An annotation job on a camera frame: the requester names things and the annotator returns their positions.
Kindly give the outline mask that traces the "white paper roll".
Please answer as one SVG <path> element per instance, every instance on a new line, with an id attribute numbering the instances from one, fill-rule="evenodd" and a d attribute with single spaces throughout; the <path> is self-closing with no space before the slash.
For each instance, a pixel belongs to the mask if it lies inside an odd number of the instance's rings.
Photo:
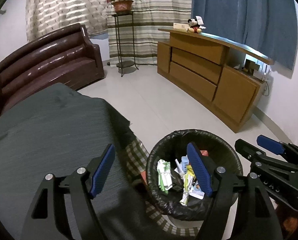
<path id="1" fill-rule="evenodd" d="M 180 200 L 180 204 L 182 206 L 187 206 L 189 200 L 190 189 L 192 188 L 193 181 L 195 179 L 195 174 L 193 172 L 188 171 L 184 177 L 184 188 L 182 199 Z"/>

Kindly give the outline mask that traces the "light blue tube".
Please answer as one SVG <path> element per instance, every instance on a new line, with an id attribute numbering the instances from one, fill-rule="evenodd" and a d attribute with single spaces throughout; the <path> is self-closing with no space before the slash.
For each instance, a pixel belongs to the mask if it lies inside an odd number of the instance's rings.
<path id="1" fill-rule="evenodd" d="M 190 164 L 189 159 L 188 159 L 188 156 L 187 155 L 186 156 L 182 156 L 181 160 L 182 160 L 182 162 L 181 162 L 182 171 L 184 173 L 187 173 L 187 170 L 188 170 L 187 169 L 187 166 Z"/>

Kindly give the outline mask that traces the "white green paper wrapper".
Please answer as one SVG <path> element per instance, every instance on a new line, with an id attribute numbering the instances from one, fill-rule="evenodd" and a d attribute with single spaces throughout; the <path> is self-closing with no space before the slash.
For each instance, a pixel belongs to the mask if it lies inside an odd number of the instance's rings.
<path id="1" fill-rule="evenodd" d="M 158 186 L 163 193 L 168 194 L 169 189 L 172 188 L 170 162 L 160 159 L 157 162 L 157 172 L 158 172 Z"/>

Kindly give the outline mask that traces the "red plastic bag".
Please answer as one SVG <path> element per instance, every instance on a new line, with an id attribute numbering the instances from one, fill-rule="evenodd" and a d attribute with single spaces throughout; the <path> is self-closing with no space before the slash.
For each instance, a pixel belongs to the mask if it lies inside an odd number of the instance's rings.
<path id="1" fill-rule="evenodd" d="M 209 153 L 208 153 L 207 150 L 200 150 L 200 152 L 201 152 L 201 154 L 202 154 L 203 156 L 206 156 L 206 157 L 209 156 Z"/>

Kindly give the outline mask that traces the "small blue white sachet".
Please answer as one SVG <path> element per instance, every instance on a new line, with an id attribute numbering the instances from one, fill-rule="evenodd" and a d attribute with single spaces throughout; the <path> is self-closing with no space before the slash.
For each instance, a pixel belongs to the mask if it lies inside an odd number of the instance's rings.
<path id="1" fill-rule="evenodd" d="M 202 200 L 204 198 L 205 193 L 201 190 L 201 188 L 198 184 L 195 184 L 190 189 L 189 195 L 194 198 Z"/>

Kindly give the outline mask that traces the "black cigarette box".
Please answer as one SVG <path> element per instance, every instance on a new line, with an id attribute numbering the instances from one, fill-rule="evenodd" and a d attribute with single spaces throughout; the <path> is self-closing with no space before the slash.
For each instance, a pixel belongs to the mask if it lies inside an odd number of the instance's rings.
<path id="1" fill-rule="evenodd" d="M 173 187 L 171 188 L 172 191 L 176 191 L 176 192 L 182 192 L 183 191 L 183 187 L 179 186 L 179 185 L 173 185 Z"/>

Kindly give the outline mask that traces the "black lined trash bin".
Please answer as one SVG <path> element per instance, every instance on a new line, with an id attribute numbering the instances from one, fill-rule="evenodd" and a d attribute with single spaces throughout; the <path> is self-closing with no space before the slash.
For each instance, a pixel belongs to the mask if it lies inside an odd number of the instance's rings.
<path id="1" fill-rule="evenodd" d="M 243 175 L 243 167 L 235 150 L 222 138 L 200 129 L 185 129 L 174 131 L 158 141 L 147 159 L 146 180 L 153 202 L 164 215 L 178 220 L 199 221 L 204 220 L 212 199 L 205 196 L 202 200 L 189 197 L 187 206 L 182 206 L 183 191 L 176 192 L 169 189 L 163 193 L 158 186 L 157 162 L 163 159 L 170 162 L 172 184 L 183 187 L 183 180 L 174 170 L 176 161 L 181 161 L 186 155 L 188 143 L 194 142 L 200 150 L 207 150 L 209 157 L 218 166 L 236 175 Z"/>

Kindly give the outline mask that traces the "items on sideboard shelf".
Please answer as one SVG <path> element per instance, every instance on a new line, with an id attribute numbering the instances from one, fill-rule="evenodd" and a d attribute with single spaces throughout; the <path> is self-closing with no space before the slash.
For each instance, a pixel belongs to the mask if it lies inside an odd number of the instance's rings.
<path id="1" fill-rule="evenodd" d="M 267 81 L 271 74 L 271 66 L 259 60 L 245 59 L 244 64 L 239 64 L 234 67 L 249 76 L 252 76 L 260 81 Z"/>

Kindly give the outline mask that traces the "wooden sideboard cabinet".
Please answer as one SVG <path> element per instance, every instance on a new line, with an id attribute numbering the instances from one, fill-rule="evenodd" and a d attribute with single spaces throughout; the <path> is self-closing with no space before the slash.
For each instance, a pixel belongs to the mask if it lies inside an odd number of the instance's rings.
<path id="1" fill-rule="evenodd" d="M 274 60 L 246 46 L 208 33 L 166 29 L 158 42 L 157 72 L 184 90 L 233 132 L 251 117 L 265 82 L 243 71 L 247 56 L 271 66 Z"/>

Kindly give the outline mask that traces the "dark grey tablecloth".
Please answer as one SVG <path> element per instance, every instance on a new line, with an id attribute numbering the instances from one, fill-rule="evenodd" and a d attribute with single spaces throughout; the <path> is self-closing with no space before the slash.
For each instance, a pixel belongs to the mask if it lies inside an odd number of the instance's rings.
<path id="1" fill-rule="evenodd" d="M 125 148 L 135 137 L 129 121 L 106 100 L 60 83 L 15 105 L 0 117 L 0 221 L 5 229 L 20 239 L 45 175 L 67 176 L 113 144 L 114 163 L 103 191 L 92 201 L 106 236 L 183 239 L 168 236 L 146 215 L 150 196 L 141 175 L 129 178 L 126 167 Z"/>

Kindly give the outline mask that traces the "blue curtain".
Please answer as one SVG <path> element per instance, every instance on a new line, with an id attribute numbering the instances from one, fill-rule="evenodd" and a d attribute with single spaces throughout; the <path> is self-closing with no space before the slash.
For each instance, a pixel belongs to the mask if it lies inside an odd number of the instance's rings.
<path id="1" fill-rule="evenodd" d="M 294 0 L 192 0 L 206 31 L 245 44 L 288 69 L 298 48 Z"/>

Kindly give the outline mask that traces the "small box on sideboard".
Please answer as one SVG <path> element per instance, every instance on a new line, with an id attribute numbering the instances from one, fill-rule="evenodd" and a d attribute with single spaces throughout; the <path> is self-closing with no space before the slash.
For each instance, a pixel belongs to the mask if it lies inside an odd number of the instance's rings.
<path id="1" fill-rule="evenodd" d="M 173 23 L 173 29 L 179 31 L 188 31 L 189 25 L 186 23 Z"/>

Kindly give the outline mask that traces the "black metal plant stand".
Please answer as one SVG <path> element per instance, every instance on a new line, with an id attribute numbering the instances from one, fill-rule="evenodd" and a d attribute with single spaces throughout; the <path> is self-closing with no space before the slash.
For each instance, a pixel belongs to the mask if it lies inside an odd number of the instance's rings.
<path id="1" fill-rule="evenodd" d="M 128 24 L 121 23 L 120 18 L 130 16 L 131 22 Z M 115 27 L 115 36 L 116 36 L 116 48 L 118 54 L 118 63 L 116 67 L 120 71 L 120 76 L 123 77 L 125 74 L 125 69 L 135 67 L 136 70 L 139 70 L 139 67 L 136 63 L 135 58 L 135 30 L 134 30 L 134 12 L 132 11 L 122 11 L 116 12 L 114 15 L 114 27 Z M 126 42 L 122 40 L 122 31 L 126 28 L 131 29 L 132 42 Z M 124 55 L 123 46 L 132 47 L 131 56 Z"/>

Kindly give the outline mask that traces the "striped curtain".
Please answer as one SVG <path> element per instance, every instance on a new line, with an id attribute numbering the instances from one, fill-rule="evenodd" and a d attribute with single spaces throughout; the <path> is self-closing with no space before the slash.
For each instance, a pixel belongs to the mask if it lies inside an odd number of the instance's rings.
<path id="1" fill-rule="evenodd" d="M 135 30 L 135 58 L 138 65 L 156 64 L 157 45 L 169 35 L 161 29 L 171 28 L 173 23 L 185 23 L 191 16 L 191 0 L 140 0 L 132 4 Z M 111 64 L 118 63 L 116 36 L 114 27 L 115 11 L 113 6 L 107 8 L 109 57 Z M 120 18 L 121 23 L 131 22 L 130 16 Z M 122 31 L 122 40 L 132 42 L 131 29 Z M 123 46 L 126 56 L 131 56 L 132 47 Z"/>

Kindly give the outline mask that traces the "beige patterned curtain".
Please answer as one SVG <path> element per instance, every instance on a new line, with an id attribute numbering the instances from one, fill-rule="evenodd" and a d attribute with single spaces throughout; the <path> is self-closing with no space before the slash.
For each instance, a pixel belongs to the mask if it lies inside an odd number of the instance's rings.
<path id="1" fill-rule="evenodd" d="M 26 0 L 26 36 L 33 41 L 79 23 L 92 36 L 107 31 L 106 0 Z"/>

